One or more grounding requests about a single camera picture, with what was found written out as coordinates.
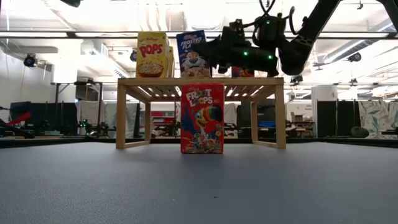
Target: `ceiling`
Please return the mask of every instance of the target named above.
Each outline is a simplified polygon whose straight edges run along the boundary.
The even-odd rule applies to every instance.
[[[282,12],[286,16],[290,7],[295,6],[294,27],[299,30],[302,18],[311,13],[317,2],[318,0],[277,0],[271,14]],[[342,1],[323,31],[396,32],[393,26],[388,26],[391,22],[382,4],[375,0],[361,2],[363,8],[358,9],[359,0]],[[236,18],[248,23],[261,14],[262,10],[258,1],[255,0],[84,0],[78,8],[69,7],[59,0],[3,0],[0,30],[80,32],[162,30],[170,32],[205,29],[220,31],[223,26],[227,26]],[[11,39],[9,46],[65,47],[69,42],[70,40],[57,39]],[[96,39],[93,42],[107,46],[109,58],[129,75],[134,76],[135,63],[129,60],[129,55],[137,45],[136,39]],[[175,40],[171,39],[170,44],[176,46]],[[361,44],[367,47],[358,48]],[[358,43],[358,40],[318,40],[302,74],[304,82],[346,83],[352,78],[357,78],[360,83],[396,82],[396,77],[398,78],[398,59],[395,56],[398,54],[397,48],[398,40],[380,40],[372,45],[363,41]],[[353,63],[346,61],[346,58],[358,52],[358,49],[362,60]],[[42,54],[40,58],[51,63],[59,56],[57,58],[54,54]],[[101,60],[104,58],[98,55],[81,55],[79,76],[90,76],[107,82],[116,81],[111,68],[105,66]],[[314,63],[323,64],[328,60],[333,63],[320,67],[313,66]],[[286,82],[291,79],[287,75],[284,77]],[[296,86],[294,91],[298,94],[307,94],[310,87],[310,85]],[[372,88],[372,86],[362,86],[361,92],[367,93]]]

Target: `bowl of cereal image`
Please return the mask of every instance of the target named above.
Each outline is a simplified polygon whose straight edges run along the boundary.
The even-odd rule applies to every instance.
[[[140,77],[159,78],[163,72],[163,66],[156,62],[145,62],[137,67],[137,73]]]

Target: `wall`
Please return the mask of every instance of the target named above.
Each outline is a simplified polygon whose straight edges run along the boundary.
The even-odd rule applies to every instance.
[[[303,115],[304,118],[312,118],[312,103],[311,101],[291,101],[286,103],[286,119],[291,121],[293,112],[296,115]]]
[[[27,68],[23,61],[0,50],[0,106],[9,108],[11,102],[21,101],[53,103],[55,86],[50,85],[51,72],[46,72],[44,79],[43,74],[43,69]],[[7,121],[8,111],[0,111],[0,118]]]

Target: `blue cereal box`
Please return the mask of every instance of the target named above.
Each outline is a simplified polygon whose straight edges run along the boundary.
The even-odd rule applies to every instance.
[[[203,30],[177,34],[181,78],[210,77],[210,64],[192,50],[192,44],[201,42],[206,42]]]

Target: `shelving unit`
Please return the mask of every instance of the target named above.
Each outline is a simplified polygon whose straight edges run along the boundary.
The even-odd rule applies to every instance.
[[[286,148],[283,78],[120,78],[118,80],[118,113],[116,148],[142,146],[150,143],[151,102],[180,101],[182,85],[222,83],[225,101],[250,101],[252,142],[266,147]],[[126,143],[126,95],[145,103],[145,140]],[[258,140],[257,102],[275,94],[276,143]]]

